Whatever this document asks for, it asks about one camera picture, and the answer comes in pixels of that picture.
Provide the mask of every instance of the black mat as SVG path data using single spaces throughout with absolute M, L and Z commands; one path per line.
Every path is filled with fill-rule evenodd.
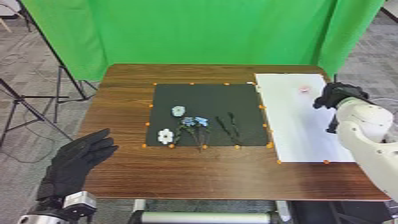
M 244 146 L 265 146 L 267 130 L 263 128 L 263 112 L 256 88 L 249 84 L 238 85 L 180 85 L 158 84 L 155 87 L 153 110 L 146 144 L 162 146 L 158 131 L 165 128 L 176 133 L 180 119 L 173 117 L 171 109 L 185 106 L 185 116 L 210 119 L 210 146 L 233 146 L 235 143 L 215 121 L 222 118 L 226 127 L 233 130 L 228 112 L 235 114 L 235 122 Z M 190 134 L 183 131 L 178 145 L 196 146 Z

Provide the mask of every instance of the metal stand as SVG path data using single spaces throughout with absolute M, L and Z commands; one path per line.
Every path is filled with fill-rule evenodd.
M 128 224 L 144 223 L 277 223 L 272 213 L 201 213 L 201 212 L 146 212 L 146 200 L 137 199 L 133 205 L 133 215 Z
M 73 84 L 73 86 L 75 86 L 75 88 L 77 88 L 77 90 L 78 90 L 78 93 L 80 93 L 80 96 L 82 96 L 80 99 L 61 100 L 61 96 L 59 96 L 59 95 L 61 95 L 61 88 L 62 88 L 62 85 L 61 85 L 62 71 L 66 71 L 66 76 L 68 76 L 69 81 L 71 81 L 71 84 Z M 94 87 L 94 85 L 93 85 L 87 81 L 78 81 L 78 82 L 77 82 L 77 80 L 75 80 L 75 78 L 73 78 L 73 76 L 71 76 L 71 74 L 69 74 L 69 72 L 68 72 L 66 67 L 64 67 L 62 65 L 59 65 L 57 94 L 55 94 L 55 108 L 53 108 L 53 109 L 55 109 L 55 115 L 53 115 L 53 123 L 55 123 L 55 124 L 57 124 L 57 122 L 59 122 L 59 104 L 62 104 L 62 103 L 66 103 L 66 102 L 71 102 L 71 101 L 82 102 L 82 101 L 89 100 L 91 97 L 94 96 L 94 95 L 87 96 L 87 94 L 85 94 L 84 83 L 89 85 L 89 87 L 91 87 L 94 90 L 98 90 L 98 88 Z
M 0 137 L 0 148 L 4 145 L 4 140 L 5 140 L 5 135 L 7 133 L 16 130 L 18 128 L 21 128 L 23 126 L 27 126 L 29 124 L 32 124 L 37 121 L 43 121 L 48 126 L 59 131 L 59 133 L 64 135 L 64 137 L 73 141 L 71 137 L 68 136 L 68 134 L 64 133 L 64 131 L 61 130 L 61 128 L 57 127 L 57 125 L 53 124 L 53 122 L 48 120 L 48 118 L 45 117 L 45 114 L 48 112 L 50 109 L 50 105 L 55 99 L 59 98 L 68 98 L 68 96 L 23 96 L 16 93 L 14 89 L 11 88 L 9 84 L 5 83 L 4 79 L 0 79 L 0 86 L 4 86 L 5 91 L 9 96 L 14 98 L 13 101 L 13 107 L 11 107 L 11 113 L 9 113 L 9 118 L 7 118 L 7 122 L 5 122 L 5 127 L 4 127 L 4 133 L 2 133 L 2 137 Z M 32 105 L 29 104 L 29 102 L 25 101 L 25 99 L 50 99 L 46 108 L 43 110 L 43 113 L 36 110 L 36 108 L 32 107 Z M 23 105 L 25 108 L 29 109 L 30 113 L 36 116 L 36 119 L 30 120 L 29 122 L 25 122 L 23 124 L 20 124 L 18 126 L 14 126 L 11 128 L 11 122 L 13 122 L 13 117 L 14 117 L 14 112 L 16 112 L 16 106 Z
M 87 96 L 87 94 L 85 94 L 82 84 L 78 85 L 78 82 L 77 82 L 77 80 L 75 80 L 75 78 L 73 78 L 73 75 L 71 75 L 71 72 L 69 72 L 69 70 L 68 70 L 66 64 L 64 64 L 64 62 L 62 62 L 62 60 L 61 60 L 61 57 L 59 57 L 59 54 L 57 54 L 57 52 L 55 52 L 53 46 L 52 46 L 52 44 L 50 44 L 50 42 L 48 42 L 45 33 L 43 33 L 43 31 L 41 31 L 41 27 L 39 27 L 39 25 L 37 25 L 37 23 L 36 23 L 36 20 L 34 20 L 34 17 L 32 17 L 32 15 L 30 15 L 30 13 L 29 13 L 29 9 L 27 9 L 27 7 L 25 7 L 25 5 L 23 5 L 23 2 L 21 2 L 20 0 L 18 0 L 18 2 L 20 2 L 20 5 L 21 5 L 21 8 L 23 8 L 25 19 L 27 19 L 27 20 L 25 20 L 25 22 L 27 22 L 27 26 L 29 26 L 29 19 L 30 19 L 32 25 L 34 25 L 34 27 L 36 27 L 36 29 L 37 29 L 37 31 L 39 31 L 41 38 L 43 38 L 43 40 L 45 40 L 45 42 L 46 42 L 46 46 L 48 46 L 48 48 L 50 48 L 50 50 L 52 50 L 53 56 L 55 56 L 57 61 L 59 61 L 57 97 L 55 97 L 55 116 L 53 116 L 53 123 L 57 123 L 57 117 L 59 117 L 59 115 L 57 115 L 57 112 L 59 112 L 59 104 L 62 104 L 62 103 L 66 103 L 66 102 L 71 102 L 71 101 L 78 101 L 78 102 L 87 101 L 94 95 Z M 80 94 L 80 99 L 71 99 L 71 100 L 64 100 L 64 101 L 59 100 L 59 98 L 61 98 L 61 97 L 59 97 L 59 94 L 61 94 L 61 77 L 62 77 L 62 71 L 66 72 L 68 79 L 69 79 L 69 81 L 71 81 L 73 87 L 75 87 L 75 89 L 77 89 L 77 91 L 78 91 L 78 94 Z M 87 81 L 82 81 L 82 83 L 85 83 L 85 84 L 89 85 L 89 87 L 91 87 L 94 90 L 98 90 L 96 87 L 93 86 L 93 84 L 91 84 Z

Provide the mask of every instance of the blue object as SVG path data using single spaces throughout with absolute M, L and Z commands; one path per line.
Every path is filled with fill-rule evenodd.
M 194 126 L 196 125 L 196 120 L 192 117 L 185 117 L 183 120 L 181 120 L 181 123 L 185 126 Z
M 208 127 L 208 119 L 206 118 L 196 117 L 196 121 L 204 127 Z

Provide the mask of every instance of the tripod stand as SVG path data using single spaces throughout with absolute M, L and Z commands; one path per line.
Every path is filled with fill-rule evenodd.
M 20 95 L 16 93 L 14 89 L 11 88 L 9 84 L 5 83 L 4 79 L 0 79 L 0 86 L 5 88 L 5 91 L 7 91 L 5 94 L 14 99 L 9 118 L 7 118 L 7 121 L 5 121 L 4 133 L 2 133 L 2 137 L 0 137 L 0 148 L 2 148 L 2 145 L 4 145 L 4 140 L 5 140 L 7 133 L 13 130 L 16 130 L 18 128 L 21 128 L 23 126 L 27 126 L 29 124 L 36 123 L 37 121 L 43 121 L 46 123 L 46 125 L 59 131 L 59 133 L 64 135 L 64 137 L 73 141 L 71 137 L 68 136 L 68 134 L 64 133 L 64 131 L 61 130 L 57 125 L 53 124 L 53 122 L 48 120 L 48 118 L 45 117 L 45 114 L 48 112 L 53 100 L 59 99 L 59 98 L 68 98 L 68 96 L 25 96 L 25 95 Z M 29 104 L 25 99 L 50 99 L 50 102 L 48 102 L 46 108 L 43 110 L 43 113 L 36 110 L 36 108 L 32 107 L 32 105 Z M 11 122 L 13 122 L 13 117 L 14 117 L 14 112 L 16 112 L 16 106 L 18 105 L 25 106 L 29 112 L 36 116 L 36 119 L 11 128 Z
M 27 22 L 29 31 L 30 31 L 29 23 L 32 23 L 32 25 L 34 25 L 34 27 L 36 27 L 36 29 L 37 29 L 41 38 L 43 38 L 43 40 L 45 40 L 46 46 L 48 46 L 48 48 L 50 48 L 50 50 L 52 50 L 53 56 L 55 56 L 57 61 L 59 61 L 57 97 L 55 97 L 55 116 L 53 116 L 53 123 L 57 123 L 57 122 L 59 122 L 59 104 L 62 104 L 62 103 L 66 103 L 66 102 L 71 102 L 71 101 L 82 102 L 82 101 L 87 101 L 87 100 L 91 99 L 91 97 L 93 97 L 94 95 L 91 95 L 91 96 L 87 95 L 87 93 L 85 93 L 85 91 L 84 91 L 84 83 L 87 84 L 87 86 L 89 86 L 94 90 L 98 90 L 98 88 L 94 87 L 94 85 L 93 85 L 87 81 L 77 81 L 77 80 L 75 80 L 73 75 L 71 75 L 71 72 L 69 72 L 69 69 L 68 69 L 68 67 L 66 67 L 64 61 L 62 61 L 62 59 L 61 59 L 61 57 L 59 57 L 57 52 L 55 52 L 53 46 L 52 46 L 52 44 L 50 44 L 50 42 L 48 42 L 48 39 L 46 39 L 43 30 L 41 30 L 41 27 L 39 27 L 39 25 L 37 25 L 37 23 L 36 23 L 34 17 L 32 17 L 32 15 L 30 15 L 29 9 L 27 9 L 27 7 L 25 7 L 25 4 L 23 4 L 21 0 L 18 0 L 18 3 L 20 3 L 20 5 L 21 5 L 21 11 L 23 11 L 23 14 L 25 14 L 25 22 Z M 80 99 L 61 100 L 61 98 L 64 98 L 64 97 L 59 96 L 59 94 L 61 94 L 61 87 L 62 87 L 62 86 L 61 86 L 62 71 L 64 71 L 64 73 L 66 73 L 66 77 L 68 77 L 68 79 L 69 79 L 69 81 L 71 81 L 73 87 L 75 87 L 75 89 L 77 89 L 77 92 L 78 92 L 78 95 L 80 95 Z

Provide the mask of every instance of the orange marker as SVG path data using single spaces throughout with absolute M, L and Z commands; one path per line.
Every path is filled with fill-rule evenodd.
M 268 142 L 267 149 L 272 149 L 272 148 L 274 148 L 274 142 Z

